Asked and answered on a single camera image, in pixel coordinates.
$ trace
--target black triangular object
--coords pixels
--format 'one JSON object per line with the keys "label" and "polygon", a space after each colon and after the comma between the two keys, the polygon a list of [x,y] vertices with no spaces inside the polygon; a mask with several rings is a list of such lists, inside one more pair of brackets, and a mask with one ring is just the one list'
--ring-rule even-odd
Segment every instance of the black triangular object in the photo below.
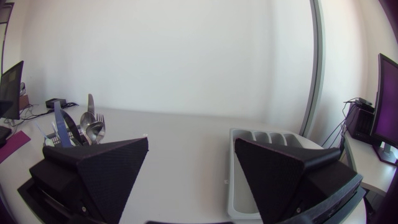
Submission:
{"label": "black triangular object", "polygon": [[264,223],[279,221],[309,170],[336,161],[339,149],[303,149],[235,140],[235,153]]}
{"label": "black triangular object", "polygon": [[106,223],[119,223],[147,151],[147,138],[68,149],[43,148],[46,160],[77,171]]}

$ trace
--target white wall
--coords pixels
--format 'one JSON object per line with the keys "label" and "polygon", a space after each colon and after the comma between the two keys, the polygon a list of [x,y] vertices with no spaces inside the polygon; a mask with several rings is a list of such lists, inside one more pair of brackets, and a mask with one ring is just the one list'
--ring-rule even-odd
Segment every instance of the white wall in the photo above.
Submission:
{"label": "white wall", "polygon": [[33,103],[265,121],[299,131],[312,73],[308,0],[31,1]]}
{"label": "white wall", "polygon": [[379,53],[398,62],[398,42],[390,22],[379,1],[362,0],[360,9],[364,15],[364,25],[368,47],[368,85],[366,99],[376,102],[377,85],[379,83]]}
{"label": "white wall", "polygon": [[[364,97],[367,45],[359,0],[321,0],[325,27],[325,77],[310,139],[322,144],[344,119],[343,102]],[[325,146],[333,142],[336,134]]]}
{"label": "white wall", "polygon": [[6,44],[4,46],[3,71],[20,62],[22,32],[25,23],[25,16],[30,0],[17,0],[12,8],[10,21],[7,28]]}

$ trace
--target desk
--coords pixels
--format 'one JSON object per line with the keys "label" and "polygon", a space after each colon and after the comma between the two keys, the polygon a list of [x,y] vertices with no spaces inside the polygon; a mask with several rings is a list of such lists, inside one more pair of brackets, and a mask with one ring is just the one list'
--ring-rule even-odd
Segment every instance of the desk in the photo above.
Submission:
{"label": "desk", "polygon": [[[37,106],[34,113],[44,108]],[[79,121],[86,107],[66,111]],[[103,142],[141,138],[148,134],[149,152],[127,201],[120,223],[141,224],[148,220],[172,223],[225,222],[229,176],[229,129],[282,131],[255,121],[233,118],[142,113],[96,108],[104,114]],[[46,134],[52,132],[53,114],[37,118]],[[20,126],[32,140],[0,164],[0,184],[18,223],[38,223],[17,192],[30,178],[29,168],[43,159],[43,137],[33,122]],[[262,223],[260,220],[234,220]],[[346,220],[366,223],[361,201]]]}
{"label": "desk", "polygon": [[385,196],[396,167],[381,162],[370,144],[353,139],[349,132],[345,133],[345,149],[348,163],[363,176],[361,186]]}

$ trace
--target pink mat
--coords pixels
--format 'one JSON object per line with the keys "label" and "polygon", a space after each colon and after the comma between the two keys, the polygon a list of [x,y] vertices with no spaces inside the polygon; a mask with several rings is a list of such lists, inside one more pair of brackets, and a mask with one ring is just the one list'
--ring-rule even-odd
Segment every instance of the pink mat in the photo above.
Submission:
{"label": "pink mat", "polygon": [[0,163],[29,141],[30,137],[28,137],[23,131],[18,131],[11,136],[7,140],[7,143],[0,149]]}

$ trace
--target knife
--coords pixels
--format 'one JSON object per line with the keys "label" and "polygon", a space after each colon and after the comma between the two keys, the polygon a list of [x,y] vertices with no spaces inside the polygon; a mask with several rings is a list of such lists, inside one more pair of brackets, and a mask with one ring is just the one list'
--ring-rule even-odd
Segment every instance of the knife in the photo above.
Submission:
{"label": "knife", "polygon": [[93,95],[91,93],[88,94],[88,107],[87,107],[87,111],[94,114],[94,99],[93,99]]}
{"label": "knife", "polygon": [[65,122],[61,114],[61,104],[59,101],[56,101],[54,103],[54,113],[55,113],[55,122],[57,123],[58,134],[60,136],[62,147],[72,147],[72,144],[70,144],[67,127],[65,126]]}
{"label": "knife", "polygon": [[73,137],[79,142],[80,145],[83,145],[83,141],[81,140],[79,130],[77,129],[76,124],[73,121],[73,119],[64,110],[61,110],[61,114],[62,114],[65,122],[67,123],[67,126],[68,126],[70,132],[72,133]]}

